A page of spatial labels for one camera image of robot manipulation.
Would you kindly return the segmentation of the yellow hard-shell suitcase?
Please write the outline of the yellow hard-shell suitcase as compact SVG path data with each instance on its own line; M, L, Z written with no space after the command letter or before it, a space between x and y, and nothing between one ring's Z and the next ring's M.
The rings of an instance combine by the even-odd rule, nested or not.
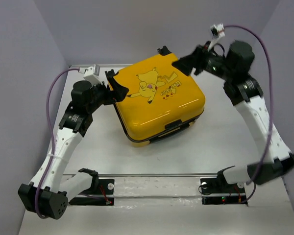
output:
M172 136L204 112L205 95L191 76L172 66L166 46L143 61L118 70L115 80L129 92L114 108L127 138L136 146Z

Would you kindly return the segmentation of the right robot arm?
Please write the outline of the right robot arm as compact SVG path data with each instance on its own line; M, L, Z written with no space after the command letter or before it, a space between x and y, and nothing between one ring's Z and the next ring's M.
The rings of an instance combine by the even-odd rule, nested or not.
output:
M272 122L272 112L267 110L263 91L249 74L254 57L250 44L234 41L226 55L216 55L205 44L172 63L185 75L206 71L224 80L224 92L244 119L261 155L257 163L220 170L216 187L222 192L229 191L236 183L262 185L294 169L294 153L280 137Z

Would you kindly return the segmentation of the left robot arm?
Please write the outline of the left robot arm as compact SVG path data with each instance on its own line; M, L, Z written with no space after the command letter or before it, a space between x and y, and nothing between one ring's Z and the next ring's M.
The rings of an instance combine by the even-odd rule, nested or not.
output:
M93 122L92 114L102 105L111 105L125 99L129 89L120 85L113 70L105 73L105 85L92 74L75 82L71 101L59 122L57 133L51 134L51 149L28 184L21 184L18 195L29 212L41 219L59 219L69 202L80 193L89 194L99 187L98 172L82 168L71 179L62 182L62 175L74 150L85 137Z

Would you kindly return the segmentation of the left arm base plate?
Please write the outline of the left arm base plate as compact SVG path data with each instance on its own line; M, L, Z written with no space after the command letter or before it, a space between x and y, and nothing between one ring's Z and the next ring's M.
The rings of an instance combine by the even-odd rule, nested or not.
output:
M115 180L112 178L100 178L96 189L85 190L69 204L71 206L113 206L114 205Z

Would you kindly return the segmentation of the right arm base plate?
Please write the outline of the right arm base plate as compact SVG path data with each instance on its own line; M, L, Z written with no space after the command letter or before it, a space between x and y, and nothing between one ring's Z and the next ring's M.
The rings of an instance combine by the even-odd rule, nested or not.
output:
M218 185L216 178L201 178L198 192L203 205L247 205L245 188L240 184Z

